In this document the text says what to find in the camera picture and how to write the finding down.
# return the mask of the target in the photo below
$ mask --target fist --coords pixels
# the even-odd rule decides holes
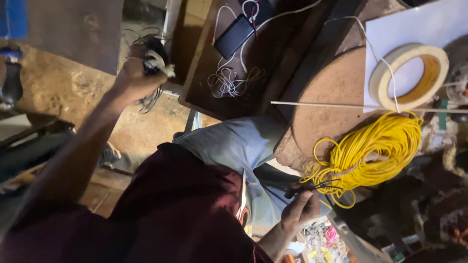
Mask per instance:
[[[320,215],[320,197],[317,191],[304,191],[283,210],[281,224],[284,228],[299,228]]]

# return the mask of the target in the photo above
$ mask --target cloth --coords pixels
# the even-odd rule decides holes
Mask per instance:
[[[206,164],[227,166],[240,174],[245,170],[246,207],[251,211],[247,225],[260,230],[253,234],[262,235],[281,220],[281,212],[293,200],[284,198],[285,191],[298,181],[297,176],[265,164],[275,158],[273,150],[286,129],[286,123],[273,116],[246,117],[194,130],[173,143]],[[323,194],[320,199],[328,203]],[[330,213],[327,206],[320,205],[321,216]]]
[[[237,172],[165,143],[135,175],[108,219],[77,204],[44,204],[10,230],[4,261],[272,262],[234,217]]]

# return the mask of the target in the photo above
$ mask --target person's leg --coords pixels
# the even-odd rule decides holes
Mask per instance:
[[[266,193],[253,170],[274,158],[273,150],[286,124],[271,116],[229,120],[197,129],[174,139],[205,164],[224,165],[239,174],[245,171],[248,225],[270,229],[281,219],[282,209]]]
[[[253,169],[274,158],[273,150],[286,124],[272,116],[248,117],[197,129],[174,139],[206,164],[227,166],[249,183],[258,183]]]

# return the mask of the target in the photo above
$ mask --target coiled yellow wire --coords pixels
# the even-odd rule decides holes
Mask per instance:
[[[314,146],[317,162],[307,166],[305,177],[299,182],[312,180],[315,185],[331,179],[340,179],[327,185],[343,188],[321,188],[320,193],[329,194],[342,208],[351,208],[356,203],[352,190],[358,186],[373,186],[395,177],[413,159],[421,140],[423,120],[413,112],[413,118],[394,112],[382,115],[373,124],[346,135],[340,143],[331,139],[321,139]],[[320,161],[315,154],[317,145],[329,141],[335,144],[330,162]],[[366,162],[370,153],[376,153],[376,160]],[[351,191],[354,201],[350,206],[340,204],[340,198]]]

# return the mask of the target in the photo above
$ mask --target white paper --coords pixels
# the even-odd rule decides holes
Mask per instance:
[[[407,43],[444,48],[453,40],[468,34],[468,0],[439,0],[421,7],[366,22],[368,41],[378,56],[384,57]],[[369,78],[377,65],[367,43],[364,105],[378,106],[369,95]],[[397,96],[410,91],[422,76],[424,65],[420,58],[412,59],[395,73]],[[393,84],[389,86],[393,97]]]

